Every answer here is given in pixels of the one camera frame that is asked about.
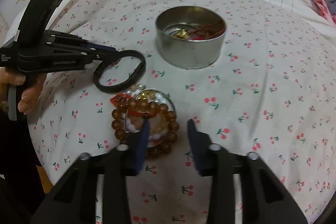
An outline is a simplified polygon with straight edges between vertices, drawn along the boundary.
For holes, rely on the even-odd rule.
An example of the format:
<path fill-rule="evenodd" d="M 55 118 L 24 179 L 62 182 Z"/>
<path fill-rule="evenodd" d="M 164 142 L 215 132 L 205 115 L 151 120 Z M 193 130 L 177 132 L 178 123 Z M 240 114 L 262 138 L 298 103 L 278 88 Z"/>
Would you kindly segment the person's left hand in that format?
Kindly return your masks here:
<path fill-rule="evenodd" d="M 45 73 L 38 75 L 34 83 L 29 84 L 29 87 L 23 91 L 21 100 L 18 103 L 18 111 L 20 113 L 27 115 L 33 111 L 42 92 L 46 78 L 47 75 Z M 8 112 L 8 85 L 21 86 L 25 82 L 26 76 L 5 67 L 1 67 L 1 111 Z"/>

